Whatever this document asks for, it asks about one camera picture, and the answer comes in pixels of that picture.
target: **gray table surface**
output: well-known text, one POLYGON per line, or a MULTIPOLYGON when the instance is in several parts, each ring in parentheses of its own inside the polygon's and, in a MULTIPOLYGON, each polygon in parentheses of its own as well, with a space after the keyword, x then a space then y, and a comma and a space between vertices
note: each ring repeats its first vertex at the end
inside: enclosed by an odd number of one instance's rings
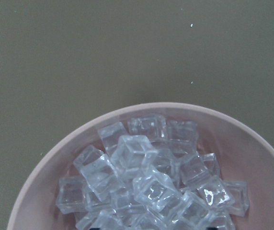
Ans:
POLYGON ((0 229, 68 133, 164 101, 226 113, 274 147, 274 1, 0 0, 0 229))

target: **bowl rim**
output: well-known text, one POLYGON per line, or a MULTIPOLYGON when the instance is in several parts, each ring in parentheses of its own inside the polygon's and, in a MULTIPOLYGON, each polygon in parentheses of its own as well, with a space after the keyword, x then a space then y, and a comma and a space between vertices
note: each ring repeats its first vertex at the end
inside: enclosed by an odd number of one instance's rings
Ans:
POLYGON ((60 142, 58 142, 41 160, 40 162, 36 165, 36 167, 33 169, 31 174, 28 176, 26 179, 24 185, 22 186, 22 189, 20 190, 17 199, 13 205, 9 222, 7 225, 7 230, 13 230, 15 220, 17 218, 18 210, 22 204, 23 198, 28 191, 28 188, 32 184, 32 181, 37 177, 39 172, 44 168, 44 166, 51 160, 51 158, 54 156, 56 152, 58 152, 68 141, 73 139, 74 137, 78 136, 81 134, 84 130, 88 129, 89 127, 95 126, 96 124, 107 120, 111 117, 118 116, 123 113, 127 112, 133 112, 133 111, 139 111, 143 109, 153 109, 153 108, 173 108, 173 109, 189 109, 197 112, 202 112, 208 115, 215 116, 217 118, 223 119, 236 127, 244 130, 245 132, 249 133, 251 136, 256 138, 269 152, 270 154, 274 157, 274 148, 264 139, 262 138, 259 134, 257 134, 254 130, 243 124, 242 122, 236 120, 235 118, 232 118, 226 114, 223 114, 221 112, 218 112, 213 109, 209 109, 206 107, 202 107, 199 105, 194 105, 194 104, 188 104, 188 103, 175 103, 175 102, 154 102, 154 103, 142 103, 142 104, 136 104, 136 105, 131 105, 128 107, 124 107, 121 109, 114 110, 112 112, 103 114, 87 123, 84 125, 78 127, 75 129, 73 132, 68 134, 66 137, 64 137, 60 142))

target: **round plastic bowl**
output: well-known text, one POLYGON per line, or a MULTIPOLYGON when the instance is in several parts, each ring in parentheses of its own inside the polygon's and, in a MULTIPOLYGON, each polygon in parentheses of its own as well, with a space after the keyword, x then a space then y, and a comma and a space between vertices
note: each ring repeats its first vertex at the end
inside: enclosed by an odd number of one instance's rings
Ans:
POLYGON ((239 121, 196 105, 148 103, 100 116, 70 133, 40 161, 14 204, 7 230, 72 230, 72 215, 55 206, 58 179, 68 174, 79 152, 91 143, 100 146, 96 129, 148 113, 160 113, 198 124, 199 145, 217 154, 223 179, 248 183, 250 208, 234 217, 237 230, 274 229, 274 149, 239 121))

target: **bowl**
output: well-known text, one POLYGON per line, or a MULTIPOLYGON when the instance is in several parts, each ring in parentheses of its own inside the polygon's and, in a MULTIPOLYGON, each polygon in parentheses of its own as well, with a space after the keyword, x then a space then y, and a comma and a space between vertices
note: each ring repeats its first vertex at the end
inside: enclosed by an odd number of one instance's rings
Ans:
POLYGON ((243 123, 220 112, 183 103, 146 103, 102 115, 62 139, 39 162, 23 185, 7 230, 73 230, 73 215, 55 206, 60 177, 73 175, 73 160, 87 145, 102 149, 96 129, 148 113, 198 124, 201 151, 215 152, 223 179, 248 183, 250 208, 233 216, 237 230, 274 229, 274 149, 243 123))

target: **pile of ice cubes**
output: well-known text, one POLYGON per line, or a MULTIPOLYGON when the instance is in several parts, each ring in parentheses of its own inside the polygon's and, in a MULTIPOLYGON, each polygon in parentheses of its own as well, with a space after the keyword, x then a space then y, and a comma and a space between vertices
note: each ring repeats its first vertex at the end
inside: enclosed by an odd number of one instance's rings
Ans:
POLYGON ((89 230, 234 230, 249 207, 247 184, 226 181, 214 153, 197 152, 193 121, 159 114, 98 130, 105 152, 86 147, 81 175, 59 180, 56 205, 89 230))

